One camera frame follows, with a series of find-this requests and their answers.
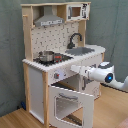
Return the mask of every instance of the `sink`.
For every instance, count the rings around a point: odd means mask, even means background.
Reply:
[[[74,55],[74,56],[80,56],[80,55],[85,55],[90,52],[94,52],[94,49],[91,48],[86,48],[86,47],[78,47],[78,48],[73,48],[73,49],[68,49],[65,51],[65,53]]]

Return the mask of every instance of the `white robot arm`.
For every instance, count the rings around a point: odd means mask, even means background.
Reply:
[[[72,65],[71,70],[85,76],[87,79],[104,83],[113,88],[128,92],[128,76],[124,83],[117,82],[114,74],[114,66],[110,62],[102,62],[98,68],[93,66]]]

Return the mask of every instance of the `stovetop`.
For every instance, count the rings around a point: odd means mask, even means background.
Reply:
[[[52,65],[55,65],[55,64],[62,63],[64,61],[73,59],[73,57],[70,57],[70,56],[67,56],[67,55],[63,55],[63,54],[60,54],[60,55],[62,56],[62,59],[59,60],[59,61],[53,60],[53,61],[50,61],[50,62],[43,62],[39,58],[33,59],[33,61],[36,62],[36,63],[42,64],[43,66],[49,67],[49,66],[52,66]]]

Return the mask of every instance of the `patterned backsplash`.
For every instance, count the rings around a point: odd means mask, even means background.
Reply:
[[[51,26],[35,27],[31,31],[33,57],[44,50],[66,50],[70,37],[78,33],[79,22],[58,24]],[[78,46],[78,36],[73,38],[73,43]]]

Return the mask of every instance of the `toy kitchen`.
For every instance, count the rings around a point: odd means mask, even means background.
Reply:
[[[85,43],[90,4],[21,5],[26,110],[46,128],[93,127],[94,99],[101,95],[100,82],[74,71],[83,66],[97,68],[104,58],[104,48]],[[79,110],[81,119],[73,115]]]

